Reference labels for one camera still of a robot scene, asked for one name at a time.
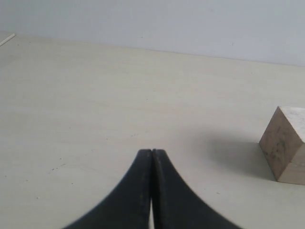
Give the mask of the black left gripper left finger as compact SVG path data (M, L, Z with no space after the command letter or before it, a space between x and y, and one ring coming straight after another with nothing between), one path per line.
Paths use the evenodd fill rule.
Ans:
M138 151L132 165L110 194L67 229L148 229L152 151Z

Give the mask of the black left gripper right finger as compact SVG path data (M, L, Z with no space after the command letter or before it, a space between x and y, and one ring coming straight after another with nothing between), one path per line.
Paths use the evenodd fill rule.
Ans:
M165 150L152 151L152 214L156 229L238 229L199 198Z

